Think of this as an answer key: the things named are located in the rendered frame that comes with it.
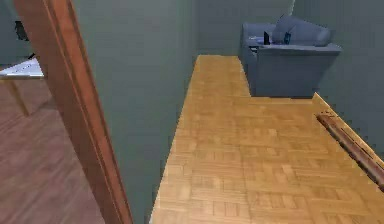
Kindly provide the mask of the brown wooden baseball bat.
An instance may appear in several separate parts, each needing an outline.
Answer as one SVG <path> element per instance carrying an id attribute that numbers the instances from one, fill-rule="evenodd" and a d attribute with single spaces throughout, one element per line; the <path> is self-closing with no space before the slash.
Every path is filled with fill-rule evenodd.
<path id="1" fill-rule="evenodd" d="M 384 167 L 377 163 L 365 149 L 339 127 L 331 116 L 318 114 L 316 119 L 349 156 L 356 161 L 358 166 L 365 171 L 366 175 L 378 185 L 378 188 L 384 192 Z"/>

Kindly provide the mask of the blue grey sofa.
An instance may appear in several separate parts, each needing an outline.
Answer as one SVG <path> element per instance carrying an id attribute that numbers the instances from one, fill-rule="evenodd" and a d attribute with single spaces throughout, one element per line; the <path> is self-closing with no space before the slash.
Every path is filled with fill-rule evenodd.
<path id="1" fill-rule="evenodd" d="M 268 23 L 244 23 L 241 27 L 239 60 L 250 95 L 312 98 L 342 48 L 332 43 L 325 47 L 264 45 L 264 34 L 271 34 L 274 28 Z"/>

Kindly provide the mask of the brown wooden room door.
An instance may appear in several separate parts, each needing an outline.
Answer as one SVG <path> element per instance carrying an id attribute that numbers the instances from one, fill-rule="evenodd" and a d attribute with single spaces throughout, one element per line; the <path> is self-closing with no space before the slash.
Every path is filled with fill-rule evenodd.
<path id="1" fill-rule="evenodd" d="M 72 0 L 13 0 L 106 224 L 134 224 Z"/>

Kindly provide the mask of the blue grey sofa cushion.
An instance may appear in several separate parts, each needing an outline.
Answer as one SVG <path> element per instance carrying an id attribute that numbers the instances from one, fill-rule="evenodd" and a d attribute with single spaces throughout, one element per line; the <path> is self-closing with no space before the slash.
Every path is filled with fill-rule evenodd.
<path id="1" fill-rule="evenodd" d="M 284 43 L 287 33 L 290 34 L 290 45 L 324 47 L 332 40 L 330 29 L 294 16 L 283 15 L 272 32 L 272 42 Z"/>

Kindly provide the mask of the white table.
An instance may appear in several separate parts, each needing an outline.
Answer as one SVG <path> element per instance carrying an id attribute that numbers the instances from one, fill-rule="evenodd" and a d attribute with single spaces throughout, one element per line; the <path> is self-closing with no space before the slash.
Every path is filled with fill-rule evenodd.
<path id="1" fill-rule="evenodd" d="M 5 78 L 43 78 L 44 74 L 36 58 L 30 59 L 0 71 Z"/>

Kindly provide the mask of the black object on wall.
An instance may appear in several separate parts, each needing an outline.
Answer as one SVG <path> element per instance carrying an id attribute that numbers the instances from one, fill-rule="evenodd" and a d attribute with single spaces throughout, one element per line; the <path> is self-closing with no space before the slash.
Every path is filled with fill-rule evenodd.
<path id="1" fill-rule="evenodd" d="M 15 32 L 19 40 L 28 41 L 29 38 L 21 21 L 15 22 Z"/>

